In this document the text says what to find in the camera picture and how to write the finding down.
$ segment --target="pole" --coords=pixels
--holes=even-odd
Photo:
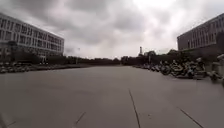
[[[75,63],[78,64],[78,55],[76,56]]]

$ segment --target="distant tower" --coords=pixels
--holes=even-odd
[[[140,53],[139,55],[143,55],[142,47],[140,47]]]

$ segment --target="line on pavement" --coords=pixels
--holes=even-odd
[[[134,98],[131,94],[131,90],[129,89],[129,95],[131,97],[131,101],[132,101],[132,105],[134,107],[134,110],[135,110],[135,116],[136,116],[136,119],[137,119],[137,123],[138,123],[138,128],[141,128],[141,125],[140,125],[140,121],[139,121],[139,116],[138,116],[138,113],[137,113],[137,109],[135,107],[135,102],[134,102]]]
[[[83,116],[86,114],[86,112],[83,112],[82,115],[78,118],[78,120],[75,122],[75,128],[77,127],[79,121],[83,118]]]
[[[196,123],[200,128],[204,128],[199,122],[197,122],[194,118],[192,118],[189,114],[187,114],[187,112],[185,112],[184,110],[182,110],[181,108],[177,107],[184,115],[186,115],[187,117],[189,117],[194,123]]]

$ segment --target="sky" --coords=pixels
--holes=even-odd
[[[177,36],[224,13],[223,0],[0,0],[0,12],[65,39],[64,54],[137,56],[177,49]]]

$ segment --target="building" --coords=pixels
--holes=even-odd
[[[9,41],[16,42],[19,51],[40,57],[62,55],[64,51],[63,38],[0,13],[0,60],[10,56]]]
[[[178,50],[197,56],[219,55],[216,37],[224,32],[224,14],[221,14],[177,37]]]

